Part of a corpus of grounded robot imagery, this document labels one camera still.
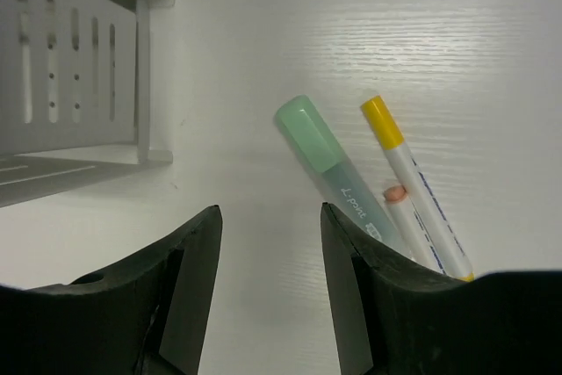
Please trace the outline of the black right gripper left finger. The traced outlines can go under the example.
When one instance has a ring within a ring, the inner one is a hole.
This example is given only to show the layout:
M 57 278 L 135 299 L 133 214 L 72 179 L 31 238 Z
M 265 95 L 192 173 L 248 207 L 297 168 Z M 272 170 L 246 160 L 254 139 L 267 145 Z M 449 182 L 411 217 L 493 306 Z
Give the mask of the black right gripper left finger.
M 195 374 L 220 258 L 209 206 L 68 285 L 1 290 L 4 374 Z

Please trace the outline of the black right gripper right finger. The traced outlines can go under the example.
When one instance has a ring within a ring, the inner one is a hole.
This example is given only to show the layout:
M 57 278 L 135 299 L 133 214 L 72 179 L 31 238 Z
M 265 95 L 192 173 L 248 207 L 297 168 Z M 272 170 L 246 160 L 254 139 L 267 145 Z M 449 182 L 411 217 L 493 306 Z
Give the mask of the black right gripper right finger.
M 405 258 L 328 203 L 321 244 L 342 373 L 560 373 L 559 271 L 460 281 Z

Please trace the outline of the long green highlighter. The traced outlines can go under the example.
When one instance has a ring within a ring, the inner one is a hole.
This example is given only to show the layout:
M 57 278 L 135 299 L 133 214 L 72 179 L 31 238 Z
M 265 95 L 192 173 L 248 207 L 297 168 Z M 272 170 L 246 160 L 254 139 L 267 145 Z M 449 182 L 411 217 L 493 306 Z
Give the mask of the long green highlighter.
M 370 237 L 410 257 L 401 234 L 309 97 L 296 96 L 282 105 L 275 121 L 325 199 Z

